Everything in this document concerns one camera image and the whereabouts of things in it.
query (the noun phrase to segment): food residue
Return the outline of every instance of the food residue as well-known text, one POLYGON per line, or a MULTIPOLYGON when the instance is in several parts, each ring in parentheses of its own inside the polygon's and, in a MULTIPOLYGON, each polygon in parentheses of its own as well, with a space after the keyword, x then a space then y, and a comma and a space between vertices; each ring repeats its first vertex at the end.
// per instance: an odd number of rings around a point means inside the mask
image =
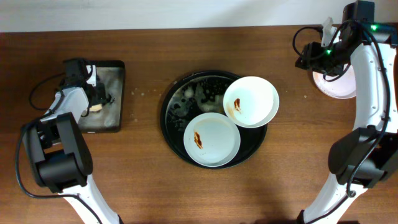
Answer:
POLYGON ((234 101, 234 105, 235 105, 235 109, 236 111, 238 111, 240 114, 242 114, 242 110, 241 110, 241 99, 236 99, 234 101))
POLYGON ((200 140, 200 135, 195 132, 195 143, 199 147, 199 149, 203 149, 203 146, 201 145, 201 140, 200 140))

